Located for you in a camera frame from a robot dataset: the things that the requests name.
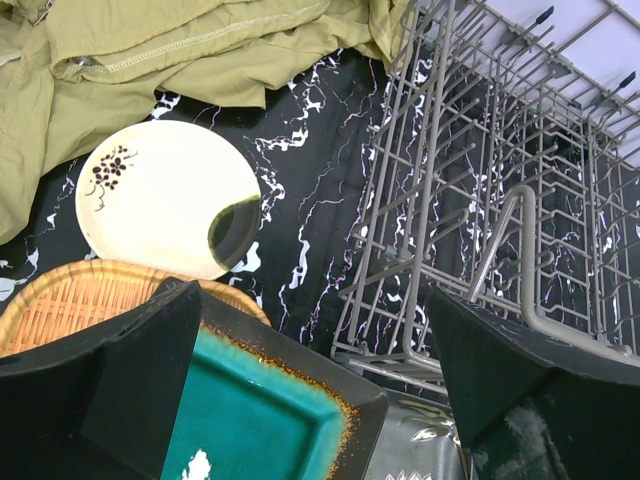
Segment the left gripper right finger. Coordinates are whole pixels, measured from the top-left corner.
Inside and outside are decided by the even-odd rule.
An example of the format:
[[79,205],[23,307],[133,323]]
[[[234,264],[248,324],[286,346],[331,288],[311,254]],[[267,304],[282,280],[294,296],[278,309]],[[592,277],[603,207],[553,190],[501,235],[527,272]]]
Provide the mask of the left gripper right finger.
[[639,370],[433,288],[437,357],[481,479],[636,479]]

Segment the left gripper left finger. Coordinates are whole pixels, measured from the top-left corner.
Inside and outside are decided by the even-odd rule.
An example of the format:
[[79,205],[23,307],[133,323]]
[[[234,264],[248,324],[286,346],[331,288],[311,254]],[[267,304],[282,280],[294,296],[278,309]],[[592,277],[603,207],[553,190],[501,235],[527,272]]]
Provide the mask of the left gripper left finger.
[[1,360],[4,479],[157,479],[202,311],[197,282]]

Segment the teal square ceramic dish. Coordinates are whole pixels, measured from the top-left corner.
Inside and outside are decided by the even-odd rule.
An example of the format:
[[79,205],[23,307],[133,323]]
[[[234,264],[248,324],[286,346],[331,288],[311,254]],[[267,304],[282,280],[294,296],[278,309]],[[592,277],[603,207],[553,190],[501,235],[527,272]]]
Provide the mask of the teal square ceramic dish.
[[164,479],[361,479],[379,386],[206,294]]

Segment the woven bamboo basket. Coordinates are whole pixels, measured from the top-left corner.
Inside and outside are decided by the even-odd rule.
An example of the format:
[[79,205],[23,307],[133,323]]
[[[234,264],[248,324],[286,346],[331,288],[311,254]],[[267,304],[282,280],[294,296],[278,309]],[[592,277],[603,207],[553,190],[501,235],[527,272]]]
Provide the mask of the woven bamboo basket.
[[24,287],[1,315],[1,358],[93,327],[148,301],[172,274],[93,259],[56,267]]

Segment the cream round floral plate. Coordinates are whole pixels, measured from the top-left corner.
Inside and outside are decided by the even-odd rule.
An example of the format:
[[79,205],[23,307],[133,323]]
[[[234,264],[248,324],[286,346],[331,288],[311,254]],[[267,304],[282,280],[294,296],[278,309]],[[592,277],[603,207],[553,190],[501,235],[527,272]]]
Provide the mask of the cream round floral plate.
[[261,202],[253,168],[228,140],[193,123],[153,120],[95,148],[75,209],[99,258],[214,280],[251,249]]

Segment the olive green cloth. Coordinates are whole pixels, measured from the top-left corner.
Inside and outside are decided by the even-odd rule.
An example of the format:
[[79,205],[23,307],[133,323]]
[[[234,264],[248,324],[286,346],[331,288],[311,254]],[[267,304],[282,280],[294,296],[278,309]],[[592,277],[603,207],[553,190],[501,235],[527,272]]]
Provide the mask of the olive green cloth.
[[1,238],[28,224],[41,177],[143,120],[168,90],[263,107],[339,49],[390,64],[404,1],[5,1]]

